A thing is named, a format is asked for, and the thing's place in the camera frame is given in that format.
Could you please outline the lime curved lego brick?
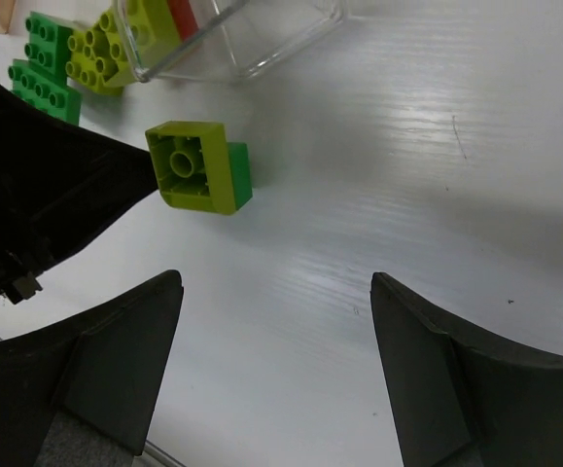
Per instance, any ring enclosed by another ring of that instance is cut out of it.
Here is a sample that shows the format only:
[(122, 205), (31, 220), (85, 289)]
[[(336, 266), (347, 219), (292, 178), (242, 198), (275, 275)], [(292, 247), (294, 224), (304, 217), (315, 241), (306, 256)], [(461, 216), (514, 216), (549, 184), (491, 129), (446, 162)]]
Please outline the lime curved lego brick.
[(146, 130), (145, 137), (166, 204), (223, 215), (236, 212), (222, 124), (171, 121)]

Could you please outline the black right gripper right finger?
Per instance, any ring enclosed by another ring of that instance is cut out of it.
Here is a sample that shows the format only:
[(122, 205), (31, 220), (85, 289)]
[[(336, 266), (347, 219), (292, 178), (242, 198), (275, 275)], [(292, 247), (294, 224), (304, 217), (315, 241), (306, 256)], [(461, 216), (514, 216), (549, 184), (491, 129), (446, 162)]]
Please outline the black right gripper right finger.
[(563, 356), (485, 330), (391, 275), (371, 280), (406, 466), (563, 466)]

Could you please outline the green curved lego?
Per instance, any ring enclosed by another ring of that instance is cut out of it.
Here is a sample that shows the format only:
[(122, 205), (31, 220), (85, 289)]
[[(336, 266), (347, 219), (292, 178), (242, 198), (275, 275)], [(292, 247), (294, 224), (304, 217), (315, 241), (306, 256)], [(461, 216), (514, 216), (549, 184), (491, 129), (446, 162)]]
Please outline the green curved lego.
[(249, 152), (243, 142), (229, 142), (228, 150), (235, 209), (239, 210), (253, 196)]

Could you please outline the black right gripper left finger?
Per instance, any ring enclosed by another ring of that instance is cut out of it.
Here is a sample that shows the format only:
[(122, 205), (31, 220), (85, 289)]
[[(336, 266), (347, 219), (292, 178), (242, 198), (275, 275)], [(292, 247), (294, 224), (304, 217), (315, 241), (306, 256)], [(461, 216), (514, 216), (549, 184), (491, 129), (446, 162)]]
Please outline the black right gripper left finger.
[(129, 466), (144, 450), (183, 301), (167, 270), (0, 341), (0, 466)]

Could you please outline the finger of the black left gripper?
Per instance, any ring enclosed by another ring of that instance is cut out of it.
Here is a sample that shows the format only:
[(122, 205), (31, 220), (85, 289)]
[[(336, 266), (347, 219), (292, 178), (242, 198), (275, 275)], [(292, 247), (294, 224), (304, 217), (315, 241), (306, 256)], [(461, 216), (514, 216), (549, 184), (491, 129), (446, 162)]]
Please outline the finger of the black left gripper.
[(0, 296), (17, 304), (158, 188), (145, 150), (67, 124), (0, 85)]

